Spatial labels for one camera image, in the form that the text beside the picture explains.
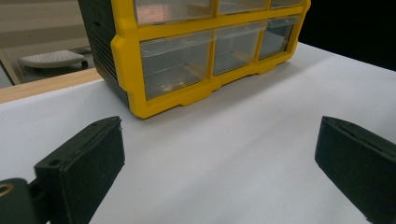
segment plastic drawer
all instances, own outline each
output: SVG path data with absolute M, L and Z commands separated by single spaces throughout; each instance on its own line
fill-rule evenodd
M 202 31 L 140 43 L 148 100 L 206 76 L 211 35 L 211 31 Z
M 213 75 L 218 76 L 253 61 L 263 21 L 217 30 Z
M 264 9 L 266 4 L 267 0 L 220 0 L 219 14 L 233 14 Z
M 271 0 L 270 8 L 294 7 L 300 5 L 302 2 L 303 0 Z
M 138 24 L 167 23 L 211 17 L 213 0 L 136 0 L 134 11 Z
M 311 6 L 311 0 L 78 2 L 96 70 L 141 119 L 290 59 Z
M 286 49 L 293 25 L 300 19 L 297 16 L 271 19 L 262 37 L 259 59 L 268 58 Z

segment gray floor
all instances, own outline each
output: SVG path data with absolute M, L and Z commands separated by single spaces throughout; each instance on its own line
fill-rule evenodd
M 75 49 L 71 51 L 84 55 L 86 61 L 88 62 L 88 68 L 85 69 L 94 67 L 92 54 L 89 49 Z M 83 69 L 84 68 L 82 68 L 80 63 L 76 63 L 61 68 L 46 68 L 46 69 L 38 69 L 38 70 L 28 66 L 23 66 L 23 65 L 21 66 L 21 70 L 24 74 L 26 82 L 37 81 L 49 77 L 57 77 L 64 74 L 78 72 Z M 0 88 L 4 88 L 8 86 L 12 86 L 12 83 L 8 79 L 6 72 L 2 68 L 0 68 Z

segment black background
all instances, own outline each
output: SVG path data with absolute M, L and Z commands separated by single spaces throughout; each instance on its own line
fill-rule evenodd
M 396 71 L 396 1 L 311 4 L 300 42 Z

